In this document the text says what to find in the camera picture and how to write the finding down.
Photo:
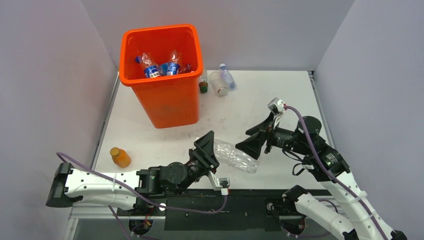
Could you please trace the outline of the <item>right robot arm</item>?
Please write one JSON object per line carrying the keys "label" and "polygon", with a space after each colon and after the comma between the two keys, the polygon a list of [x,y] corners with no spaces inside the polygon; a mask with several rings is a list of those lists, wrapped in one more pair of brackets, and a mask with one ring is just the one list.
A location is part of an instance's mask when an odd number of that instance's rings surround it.
{"label": "right robot arm", "polygon": [[258,159],[262,152],[280,148],[284,153],[303,155],[300,165],[313,175],[339,204],[344,215],[322,204],[299,185],[283,195],[283,209],[304,215],[338,240],[405,240],[406,235],[390,227],[367,200],[343,156],[320,136],[321,122],[313,116],[300,116],[295,130],[280,128],[271,113],[266,120],[248,129],[248,138],[236,149]]}

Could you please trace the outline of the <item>clear crushed bottle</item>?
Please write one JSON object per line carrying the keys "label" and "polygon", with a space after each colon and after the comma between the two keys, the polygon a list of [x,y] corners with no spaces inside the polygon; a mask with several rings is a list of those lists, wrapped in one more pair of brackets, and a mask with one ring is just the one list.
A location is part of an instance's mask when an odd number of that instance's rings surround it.
{"label": "clear crushed bottle", "polygon": [[228,86],[225,83],[221,73],[219,71],[213,71],[208,76],[208,81],[212,85],[214,92],[219,96],[223,97],[228,94]]}

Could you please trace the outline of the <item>small clear water bottle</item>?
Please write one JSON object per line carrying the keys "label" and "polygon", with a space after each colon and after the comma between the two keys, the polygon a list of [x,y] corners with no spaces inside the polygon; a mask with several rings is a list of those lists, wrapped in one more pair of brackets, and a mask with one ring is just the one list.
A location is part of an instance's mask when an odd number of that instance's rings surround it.
{"label": "small clear water bottle", "polygon": [[230,72],[227,69],[227,66],[224,63],[221,63],[219,65],[219,72],[223,78],[223,80],[226,82],[228,88],[233,91],[237,88],[236,82],[234,80],[234,77],[230,74]]}

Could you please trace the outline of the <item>green cap brown bottle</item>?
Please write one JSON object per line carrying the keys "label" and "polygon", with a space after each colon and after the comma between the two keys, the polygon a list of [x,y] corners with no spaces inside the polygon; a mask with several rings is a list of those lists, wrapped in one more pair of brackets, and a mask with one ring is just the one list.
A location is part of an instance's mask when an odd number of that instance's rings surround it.
{"label": "green cap brown bottle", "polygon": [[199,91],[200,93],[204,94],[208,92],[208,79],[205,75],[201,75],[198,78],[198,86],[199,86]]}

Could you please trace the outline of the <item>blue cap pepsi bottle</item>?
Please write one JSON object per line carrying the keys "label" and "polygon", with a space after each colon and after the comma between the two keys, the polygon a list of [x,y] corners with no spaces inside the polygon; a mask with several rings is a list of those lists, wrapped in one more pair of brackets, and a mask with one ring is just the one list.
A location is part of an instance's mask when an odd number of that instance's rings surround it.
{"label": "blue cap pepsi bottle", "polygon": [[166,67],[163,69],[165,76],[177,75],[182,65],[182,55],[179,51],[173,50],[168,58]]}

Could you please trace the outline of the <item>pepsi bottle back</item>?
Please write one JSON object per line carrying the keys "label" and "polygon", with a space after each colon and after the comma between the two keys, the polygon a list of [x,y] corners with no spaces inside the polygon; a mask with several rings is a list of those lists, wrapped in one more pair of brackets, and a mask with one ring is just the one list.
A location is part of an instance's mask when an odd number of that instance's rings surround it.
{"label": "pepsi bottle back", "polygon": [[143,52],[135,57],[135,61],[141,66],[146,78],[161,77],[159,66],[153,61],[148,53]]}

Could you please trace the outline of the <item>small orange juice bottle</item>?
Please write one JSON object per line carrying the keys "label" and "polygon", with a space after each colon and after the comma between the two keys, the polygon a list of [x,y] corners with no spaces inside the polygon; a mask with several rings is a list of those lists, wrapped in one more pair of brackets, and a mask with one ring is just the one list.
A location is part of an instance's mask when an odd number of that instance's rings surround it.
{"label": "small orange juice bottle", "polygon": [[132,160],[130,156],[121,148],[113,147],[110,149],[109,154],[111,155],[113,163],[120,168],[126,168],[131,164]]}

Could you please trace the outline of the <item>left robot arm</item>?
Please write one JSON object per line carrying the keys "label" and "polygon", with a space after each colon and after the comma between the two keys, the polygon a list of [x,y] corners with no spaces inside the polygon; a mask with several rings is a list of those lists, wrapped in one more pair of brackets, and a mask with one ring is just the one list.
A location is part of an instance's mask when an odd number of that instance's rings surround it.
{"label": "left robot arm", "polygon": [[69,208],[75,203],[116,207],[144,215],[149,205],[161,210],[177,211],[159,203],[167,194],[179,195],[202,177],[208,177],[215,191],[227,197],[230,179],[216,177],[219,162],[214,154],[214,132],[211,130],[194,142],[186,163],[172,162],[166,166],[128,172],[100,173],[63,152],[57,152],[62,163],[57,168],[46,200],[51,208]]}

